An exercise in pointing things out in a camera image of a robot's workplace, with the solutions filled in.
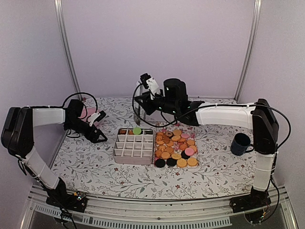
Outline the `metal serving tongs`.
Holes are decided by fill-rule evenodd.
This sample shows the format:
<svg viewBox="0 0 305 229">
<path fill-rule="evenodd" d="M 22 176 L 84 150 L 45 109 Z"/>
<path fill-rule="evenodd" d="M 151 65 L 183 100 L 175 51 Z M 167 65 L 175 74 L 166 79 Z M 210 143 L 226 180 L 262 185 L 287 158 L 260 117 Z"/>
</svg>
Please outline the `metal serving tongs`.
<svg viewBox="0 0 305 229">
<path fill-rule="evenodd" d="M 137 90 L 135 92 L 134 97 L 140 96 L 144 92 L 144 86 L 141 85 L 140 81 L 137 81 L 136 88 L 137 88 Z M 145 118 L 145 112 L 142 110 L 141 106 L 135 101 L 135 99 L 134 99 L 134 108 L 135 108 L 134 121 L 138 126 L 140 126 L 141 119 L 139 118 L 139 116 L 141 116 L 144 119 Z"/>
</svg>

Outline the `orange swirl cookie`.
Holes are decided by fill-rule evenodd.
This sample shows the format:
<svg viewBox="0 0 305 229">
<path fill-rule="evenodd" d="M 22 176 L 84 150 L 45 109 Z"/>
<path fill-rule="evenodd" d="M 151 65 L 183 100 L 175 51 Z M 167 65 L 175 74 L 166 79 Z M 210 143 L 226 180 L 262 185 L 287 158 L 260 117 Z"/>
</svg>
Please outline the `orange swirl cookie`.
<svg viewBox="0 0 305 229">
<path fill-rule="evenodd" d="M 119 131 L 119 134 L 121 134 L 121 135 L 125 135 L 126 133 L 127 133 L 126 130 L 120 130 L 120 131 Z"/>
</svg>

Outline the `green round cookie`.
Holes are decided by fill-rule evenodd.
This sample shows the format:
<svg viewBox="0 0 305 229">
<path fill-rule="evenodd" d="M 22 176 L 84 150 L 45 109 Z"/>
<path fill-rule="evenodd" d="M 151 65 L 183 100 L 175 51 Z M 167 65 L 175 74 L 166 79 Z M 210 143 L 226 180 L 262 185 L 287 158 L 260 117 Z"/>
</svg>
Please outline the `green round cookie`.
<svg viewBox="0 0 305 229">
<path fill-rule="evenodd" d="M 134 135 L 140 135 L 142 133 L 142 129 L 139 128 L 139 127 L 135 127 L 133 130 L 132 130 L 133 134 Z"/>
</svg>

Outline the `pink divided cookie tin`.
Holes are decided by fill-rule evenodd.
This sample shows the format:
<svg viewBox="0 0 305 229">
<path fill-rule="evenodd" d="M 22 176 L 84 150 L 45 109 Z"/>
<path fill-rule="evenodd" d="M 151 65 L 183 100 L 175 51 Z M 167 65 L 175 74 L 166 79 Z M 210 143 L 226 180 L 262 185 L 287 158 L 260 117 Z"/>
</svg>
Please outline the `pink divided cookie tin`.
<svg viewBox="0 0 305 229">
<path fill-rule="evenodd" d="M 118 130 L 113 149 L 113 158 L 117 164 L 150 165 L 153 163 L 155 132 L 152 129 L 141 129 L 140 135 L 134 135 L 133 128 Z M 120 130 L 126 130 L 127 133 L 121 135 Z"/>
</svg>

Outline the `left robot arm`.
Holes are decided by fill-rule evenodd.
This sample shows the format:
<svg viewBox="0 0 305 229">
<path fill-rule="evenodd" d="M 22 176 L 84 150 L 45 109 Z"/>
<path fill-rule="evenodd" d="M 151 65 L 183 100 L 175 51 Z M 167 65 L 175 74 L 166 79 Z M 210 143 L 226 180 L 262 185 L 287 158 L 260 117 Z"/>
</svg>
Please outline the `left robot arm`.
<svg viewBox="0 0 305 229">
<path fill-rule="evenodd" d="M 42 159 L 35 146 L 35 130 L 40 126 L 63 125 L 64 130 L 73 130 L 91 143 L 107 141 L 107 137 L 95 125 L 106 113 L 96 109 L 92 114 L 82 116 L 83 109 L 84 104 L 77 99 L 70 100 L 67 107 L 12 107 L 1 133 L 1 143 L 9 154 L 22 163 L 21 168 L 37 180 L 49 198 L 60 207 L 80 203 L 83 198 L 78 194 L 69 194 L 65 182 Z"/>
</svg>

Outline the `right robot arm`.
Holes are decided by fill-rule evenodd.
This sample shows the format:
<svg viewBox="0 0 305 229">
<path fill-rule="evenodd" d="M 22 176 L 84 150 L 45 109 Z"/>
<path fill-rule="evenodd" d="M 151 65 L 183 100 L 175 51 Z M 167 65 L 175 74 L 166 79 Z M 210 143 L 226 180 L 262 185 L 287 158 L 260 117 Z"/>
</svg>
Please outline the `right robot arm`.
<svg viewBox="0 0 305 229">
<path fill-rule="evenodd" d="M 252 130 L 253 148 L 256 152 L 254 183 L 249 195 L 232 198 L 233 207 L 256 208 L 270 204 L 268 195 L 275 158 L 279 145 L 279 124 L 265 99 L 248 104 L 211 104 L 204 101 L 190 101 L 186 85 L 179 79 L 167 79 L 160 89 L 154 78 L 144 75 L 137 85 L 146 92 L 132 95 L 132 102 L 137 103 L 147 115 L 155 111 L 174 116 L 174 121 L 189 126 L 232 125 Z"/>
</svg>

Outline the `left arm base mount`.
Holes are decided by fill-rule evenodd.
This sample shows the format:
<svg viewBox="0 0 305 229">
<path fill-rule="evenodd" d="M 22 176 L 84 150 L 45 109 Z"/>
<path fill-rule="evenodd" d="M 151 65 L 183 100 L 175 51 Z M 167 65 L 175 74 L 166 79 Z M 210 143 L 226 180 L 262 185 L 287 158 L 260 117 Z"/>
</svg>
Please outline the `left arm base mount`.
<svg viewBox="0 0 305 229">
<path fill-rule="evenodd" d="M 56 206 L 66 210 L 84 213 L 87 207 L 88 199 L 86 197 L 79 199 L 79 197 L 75 196 L 74 194 L 48 192 L 46 203 L 48 205 Z"/>
</svg>

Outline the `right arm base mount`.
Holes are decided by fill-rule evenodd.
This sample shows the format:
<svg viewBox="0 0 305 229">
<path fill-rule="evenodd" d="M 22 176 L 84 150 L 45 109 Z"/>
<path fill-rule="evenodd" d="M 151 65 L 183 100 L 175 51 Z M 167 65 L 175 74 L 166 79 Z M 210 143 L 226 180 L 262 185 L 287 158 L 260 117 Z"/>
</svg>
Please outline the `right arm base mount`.
<svg viewBox="0 0 305 229">
<path fill-rule="evenodd" d="M 230 199 L 229 205 L 233 213 L 269 206 L 271 200 L 267 191 L 252 189 L 250 194 Z"/>
</svg>

